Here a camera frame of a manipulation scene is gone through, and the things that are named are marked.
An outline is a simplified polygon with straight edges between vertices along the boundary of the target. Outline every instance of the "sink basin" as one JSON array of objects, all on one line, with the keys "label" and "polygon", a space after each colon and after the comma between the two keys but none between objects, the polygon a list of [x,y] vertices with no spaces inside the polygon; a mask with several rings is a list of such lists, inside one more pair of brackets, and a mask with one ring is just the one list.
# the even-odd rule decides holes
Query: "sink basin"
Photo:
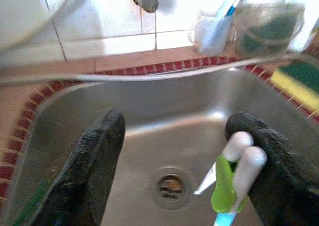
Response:
[{"label": "sink basin", "polygon": [[[248,71],[81,84],[38,109],[3,221],[12,222],[54,158],[67,156],[97,112],[111,107],[124,114],[127,132],[103,226],[212,225],[214,186],[199,196],[193,191],[225,146],[227,118],[238,111],[263,118],[319,165],[318,127]],[[248,203],[233,225],[262,223]]]}]

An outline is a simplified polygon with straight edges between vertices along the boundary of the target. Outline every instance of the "yellow sponge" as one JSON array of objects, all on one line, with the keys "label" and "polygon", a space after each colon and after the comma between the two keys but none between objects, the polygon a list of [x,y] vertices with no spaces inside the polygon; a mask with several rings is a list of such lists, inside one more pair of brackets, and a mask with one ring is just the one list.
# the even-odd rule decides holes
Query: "yellow sponge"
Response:
[{"label": "yellow sponge", "polygon": [[305,104],[312,113],[319,112],[319,95],[315,91],[280,70],[274,72],[271,80],[277,88],[285,90],[294,99]]}]

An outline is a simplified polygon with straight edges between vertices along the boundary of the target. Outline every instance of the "sink drain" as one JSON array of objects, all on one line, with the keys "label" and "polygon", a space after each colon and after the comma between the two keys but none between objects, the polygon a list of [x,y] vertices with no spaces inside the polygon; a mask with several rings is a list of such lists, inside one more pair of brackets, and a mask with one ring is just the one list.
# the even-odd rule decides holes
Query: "sink drain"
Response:
[{"label": "sink drain", "polygon": [[176,176],[167,175],[160,181],[159,191],[164,198],[177,200],[182,196],[183,183]]},{"label": "sink drain", "polygon": [[169,210],[184,207],[195,187],[193,178],[175,167],[158,170],[153,175],[152,182],[151,190],[156,203]]}]

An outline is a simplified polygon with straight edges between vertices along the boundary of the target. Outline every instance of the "sponge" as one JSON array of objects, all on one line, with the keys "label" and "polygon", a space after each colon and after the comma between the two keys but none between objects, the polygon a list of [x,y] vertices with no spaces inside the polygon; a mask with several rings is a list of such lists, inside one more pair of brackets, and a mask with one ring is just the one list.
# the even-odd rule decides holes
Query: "sponge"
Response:
[{"label": "sponge", "polygon": [[294,99],[311,110],[319,112],[319,69],[315,66],[294,62],[281,66],[272,75],[276,87],[285,90]]},{"label": "sponge", "polygon": [[319,222],[319,170],[289,141],[248,113],[235,113],[227,121],[226,138],[247,131],[254,145],[264,149],[268,161],[249,192],[265,226],[317,226]]}]

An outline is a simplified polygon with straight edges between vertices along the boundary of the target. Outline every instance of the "toothbrush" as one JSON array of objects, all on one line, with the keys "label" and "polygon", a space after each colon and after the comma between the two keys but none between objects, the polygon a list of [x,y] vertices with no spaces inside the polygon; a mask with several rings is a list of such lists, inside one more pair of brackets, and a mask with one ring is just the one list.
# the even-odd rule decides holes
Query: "toothbrush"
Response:
[{"label": "toothbrush", "polygon": [[[217,170],[219,170],[219,162],[222,161],[223,159],[221,158],[217,160]],[[250,188],[252,187],[254,181],[258,177],[266,162],[267,155],[262,148],[257,146],[249,146],[245,149],[244,154],[235,169],[232,179],[233,189],[230,193],[233,193],[232,195],[235,196],[235,202],[232,206],[224,203],[226,191],[223,191],[222,188],[218,187],[219,181],[217,177],[216,189],[212,195],[212,206],[218,212],[214,226],[230,226],[233,223],[237,212],[241,211]]]},{"label": "toothbrush", "polygon": [[240,0],[235,0],[235,1],[234,1],[233,5],[230,7],[230,9],[229,9],[229,11],[227,12],[227,15],[226,15],[226,16],[230,16],[230,15],[232,15],[232,14],[235,12],[236,7],[237,7],[237,5],[239,4],[239,1],[240,1]]},{"label": "toothbrush", "polygon": [[[245,131],[234,133],[227,142],[222,155],[230,162],[236,162],[248,146],[254,144],[253,137]],[[201,195],[216,181],[216,162],[212,165],[199,187],[194,191],[195,195]]]},{"label": "toothbrush", "polygon": [[202,44],[200,48],[200,52],[206,52],[207,47],[211,45],[213,39],[218,35],[220,32],[220,29],[222,29],[222,19],[227,14],[230,6],[234,3],[234,0],[225,0],[219,10],[216,12],[216,15],[214,16],[218,21],[212,21],[209,24],[209,30],[202,39]]}]

